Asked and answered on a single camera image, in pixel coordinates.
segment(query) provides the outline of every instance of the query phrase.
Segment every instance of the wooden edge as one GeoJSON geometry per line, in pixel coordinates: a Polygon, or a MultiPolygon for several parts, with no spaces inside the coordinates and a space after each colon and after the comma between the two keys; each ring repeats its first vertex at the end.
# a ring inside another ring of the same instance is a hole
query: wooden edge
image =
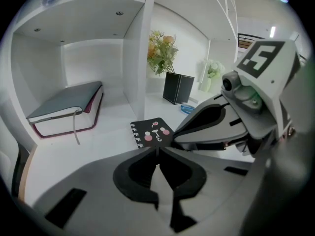
{"type": "Polygon", "coordinates": [[[21,177],[20,186],[19,186],[19,196],[18,196],[18,199],[22,202],[25,202],[24,197],[25,197],[26,179],[28,177],[29,168],[30,168],[31,161],[32,161],[32,158],[35,154],[36,149],[37,149],[37,144],[35,144],[33,146],[33,148],[31,149],[30,155],[26,161],[26,164],[25,164],[23,172],[22,172],[22,177],[21,177]]]}

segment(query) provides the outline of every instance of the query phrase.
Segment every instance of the black spiral notebook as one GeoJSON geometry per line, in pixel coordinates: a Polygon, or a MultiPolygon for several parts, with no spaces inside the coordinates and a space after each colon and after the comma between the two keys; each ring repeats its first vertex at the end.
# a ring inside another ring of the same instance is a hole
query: black spiral notebook
{"type": "Polygon", "coordinates": [[[171,146],[174,132],[162,118],[134,121],[130,126],[138,148],[171,146]]]}

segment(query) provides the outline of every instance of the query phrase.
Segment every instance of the vase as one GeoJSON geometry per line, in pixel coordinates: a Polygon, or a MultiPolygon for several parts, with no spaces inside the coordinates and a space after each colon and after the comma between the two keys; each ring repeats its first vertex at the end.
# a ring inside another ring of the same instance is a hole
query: vase
{"type": "Polygon", "coordinates": [[[204,92],[209,92],[210,87],[211,87],[211,78],[208,78],[208,77],[204,78],[202,81],[200,90],[204,92]]]}
{"type": "Polygon", "coordinates": [[[166,73],[163,98],[175,104],[187,103],[194,77],[178,73],[166,73]]]}

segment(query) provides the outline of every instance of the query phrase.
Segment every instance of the white vase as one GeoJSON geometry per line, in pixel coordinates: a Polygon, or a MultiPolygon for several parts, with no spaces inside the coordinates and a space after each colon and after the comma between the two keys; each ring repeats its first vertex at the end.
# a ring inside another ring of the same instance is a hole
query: white vase
{"type": "Polygon", "coordinates": [[[204,92],[209,92],[210,87],[211,87],[211,79],[208,77],[204,78],[202,81],[200,90],[204,92]]]}

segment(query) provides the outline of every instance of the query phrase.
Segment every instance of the black vase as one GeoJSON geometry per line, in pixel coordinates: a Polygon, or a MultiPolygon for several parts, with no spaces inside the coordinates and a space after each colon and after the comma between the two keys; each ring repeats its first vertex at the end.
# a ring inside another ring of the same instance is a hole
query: black vase
{"type": "Polygon", "coordinates": [[[194,77],[178,73],[166,73],[163,98],[175,104],[187,103],[194,77]]]}

